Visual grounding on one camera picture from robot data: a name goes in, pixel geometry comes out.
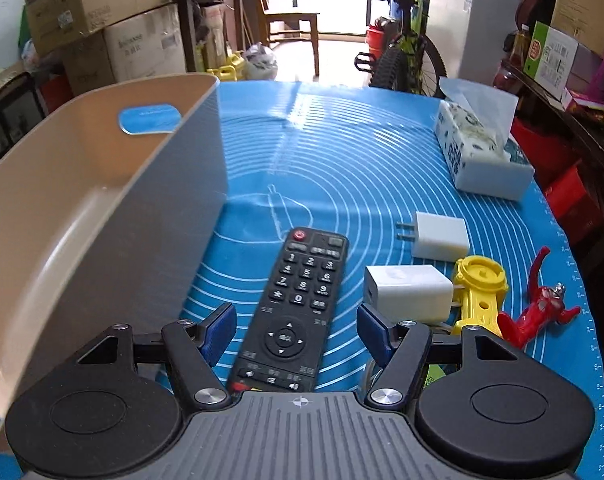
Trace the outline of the beige plastic storage bin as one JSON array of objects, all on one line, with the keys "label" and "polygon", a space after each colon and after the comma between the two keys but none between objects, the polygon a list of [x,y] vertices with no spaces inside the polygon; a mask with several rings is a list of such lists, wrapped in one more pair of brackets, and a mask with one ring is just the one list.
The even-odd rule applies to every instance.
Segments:
[{"label": "beige plastic storage bin", "polygon": [[206,74],[84,93],[0,161],[0,452],[14,398],[74,350],[178,318],[227,192]]}]

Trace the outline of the black remote control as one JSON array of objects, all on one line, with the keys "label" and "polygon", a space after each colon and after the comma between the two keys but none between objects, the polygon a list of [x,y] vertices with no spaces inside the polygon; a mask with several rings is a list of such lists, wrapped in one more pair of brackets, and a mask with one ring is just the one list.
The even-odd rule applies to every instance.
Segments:
[{"label": "black remote control", "polygon": [[315,389],[348,252],[339,233],[288,232],[233,362],[230,392]]}]

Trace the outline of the green and white carton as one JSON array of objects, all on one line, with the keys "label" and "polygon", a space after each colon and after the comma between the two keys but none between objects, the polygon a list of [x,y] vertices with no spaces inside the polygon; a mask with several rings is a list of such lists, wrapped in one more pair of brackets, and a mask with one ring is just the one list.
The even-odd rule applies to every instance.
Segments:
[{"label": "green and white carton", "polygon": [[524,74],[560,101],[579,43],[558,29],[537,22],[524,62]]}]

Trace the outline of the white plastic bag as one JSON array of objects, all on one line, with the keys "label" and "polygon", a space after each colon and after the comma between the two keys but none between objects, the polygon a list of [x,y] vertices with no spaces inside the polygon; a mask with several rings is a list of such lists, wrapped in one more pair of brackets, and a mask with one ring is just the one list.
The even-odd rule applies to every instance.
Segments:
[{"label": "white plastic bag", "polygon": [[261,42],[243,52],[243,76],[247,80],[275,80],[278,64],[273,50]]}]

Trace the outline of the tissue pack with blue print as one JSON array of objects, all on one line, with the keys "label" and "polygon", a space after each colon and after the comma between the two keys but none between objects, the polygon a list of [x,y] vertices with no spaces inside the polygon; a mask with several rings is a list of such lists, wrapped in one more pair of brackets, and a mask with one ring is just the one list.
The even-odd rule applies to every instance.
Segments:
[{"label": "tissue pack with blue print", "polygon": [[517,202],[533,181],[534,167],[511,134],[518,99],[478,82],[439,79],[434,133],[454,187],[461,192]]}]

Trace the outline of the yellow oil jug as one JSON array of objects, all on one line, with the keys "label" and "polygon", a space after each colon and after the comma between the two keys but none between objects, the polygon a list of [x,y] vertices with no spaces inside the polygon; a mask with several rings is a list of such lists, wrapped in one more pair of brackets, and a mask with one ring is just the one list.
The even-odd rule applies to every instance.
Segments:
[{"label": "yellow oil jug", "polygon": [[226,58],[226,62],[216,68],[209,68],[206,73],[215,76],[219,81],[244,80],[245,59],[239,53],[232,53]]}]

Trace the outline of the white chest freezer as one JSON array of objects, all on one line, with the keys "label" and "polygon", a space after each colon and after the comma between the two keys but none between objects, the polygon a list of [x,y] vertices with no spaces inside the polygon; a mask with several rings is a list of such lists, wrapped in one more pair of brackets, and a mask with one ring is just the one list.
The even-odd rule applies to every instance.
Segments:
[{"label": "white chest freezer", "polygon": [[492,83],[520,1],[430,0],[427,35],[449,77]]}]

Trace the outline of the large taped cardboard box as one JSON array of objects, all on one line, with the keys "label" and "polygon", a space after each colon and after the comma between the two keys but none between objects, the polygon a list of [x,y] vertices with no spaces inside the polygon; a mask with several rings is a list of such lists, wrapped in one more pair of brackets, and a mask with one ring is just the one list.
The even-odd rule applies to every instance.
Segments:
[{"label": "large taped cardboard box", "polygon": [[178,8],[171,3],[95,32],[63,51],[74,94],[186,72]]}]

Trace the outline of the wooden chair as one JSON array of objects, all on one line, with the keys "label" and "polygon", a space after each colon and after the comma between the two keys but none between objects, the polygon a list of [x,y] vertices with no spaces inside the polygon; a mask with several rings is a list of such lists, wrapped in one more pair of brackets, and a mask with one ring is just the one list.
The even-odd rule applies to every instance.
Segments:
[{"label": "wooden chair", "polygon": [[[309,42],[313,49],[315,76],[320,75],[319,61],[319,30],[318,12],[302,11],[299,8],[281,8],[281,6],[270,5],[269,0],[259,1],[257,9],[257,21],[259,22],[259,41],[265,47],[271,44],[286,44],[287,42]],[[275,23],[288,24],[292,22],[306,22],[309,31],[297,29],[284,29],[273,32],[271,25]]]}]

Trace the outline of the red bucket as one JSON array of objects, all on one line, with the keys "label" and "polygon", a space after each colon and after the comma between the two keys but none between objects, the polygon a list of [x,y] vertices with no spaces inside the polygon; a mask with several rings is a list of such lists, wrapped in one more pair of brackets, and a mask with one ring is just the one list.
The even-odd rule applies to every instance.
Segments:
[{"label": "red bucket", "polygon": [[369,53],[376,59],[381,58],[384,47],[384,30],[375,25],[369,25],[366,32],[366,44]]}]

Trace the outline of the red ultraman figure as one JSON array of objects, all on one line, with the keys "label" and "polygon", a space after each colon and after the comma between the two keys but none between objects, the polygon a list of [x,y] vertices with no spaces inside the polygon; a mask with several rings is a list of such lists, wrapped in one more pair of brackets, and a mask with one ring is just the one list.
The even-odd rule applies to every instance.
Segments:
[{"label": "red ultraman figure", "polygon": [[582,309],[565,307],[565,285],[556,283],[554,286],[539,284],[539,271],[544,259],[550,254],[550,248],[542,246],[530,266],[528,274],[526,297],[528,306],[514,320],[506,312],[499,312],[497,323],[501,337],[511,346],[523,350],[543,328],[550,323],[566,325],[572,322]]}]

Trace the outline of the white cube charger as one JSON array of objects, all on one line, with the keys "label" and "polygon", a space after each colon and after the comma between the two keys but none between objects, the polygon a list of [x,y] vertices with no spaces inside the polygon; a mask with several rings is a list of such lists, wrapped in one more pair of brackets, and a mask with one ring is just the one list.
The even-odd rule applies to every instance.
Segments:
[{"label": "white cube charger", "polygon": [[366,266],[364,300],[393,323],[444,323],[454,304],[454,284],[431,264]]}]

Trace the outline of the green and black bicycle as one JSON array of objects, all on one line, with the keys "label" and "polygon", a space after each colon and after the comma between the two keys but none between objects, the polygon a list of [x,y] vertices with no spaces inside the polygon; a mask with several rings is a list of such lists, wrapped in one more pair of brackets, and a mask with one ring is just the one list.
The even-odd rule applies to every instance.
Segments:
[{"label": "green and black bicycle", "polygon": [[360,53],[354,60],[370,74],[369,86],[442,99],[439,83],[447,70],[427,35],[430,0],[387,0],[399,10],[398,32],[380,55]]}]

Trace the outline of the yellow toy launcher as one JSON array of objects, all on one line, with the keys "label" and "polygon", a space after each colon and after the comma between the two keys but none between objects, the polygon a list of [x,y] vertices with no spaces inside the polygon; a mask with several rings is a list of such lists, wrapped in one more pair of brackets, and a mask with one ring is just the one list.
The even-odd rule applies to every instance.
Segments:
[{"label": "yellow toy launcher", "polygon": [[468,256],[454,264],[451,281],[454,284],[454,302],[459,304],[459,320],[451,333],[460,335],[467,325],[482,326],[501,336],[497,323],[509,286],[502,265],[484,256]]}]

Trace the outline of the white charger with prongs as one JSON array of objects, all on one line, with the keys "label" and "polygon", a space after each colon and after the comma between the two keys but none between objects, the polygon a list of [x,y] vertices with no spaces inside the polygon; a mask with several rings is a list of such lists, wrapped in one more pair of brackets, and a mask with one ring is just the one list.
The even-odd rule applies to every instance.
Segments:
[{"label": "white charger with prongs", "polygon": [[411,222],[397,222],[398,240],[411,243],[413,258],[456,262],[469,255],[466,221],[416,211]]}]

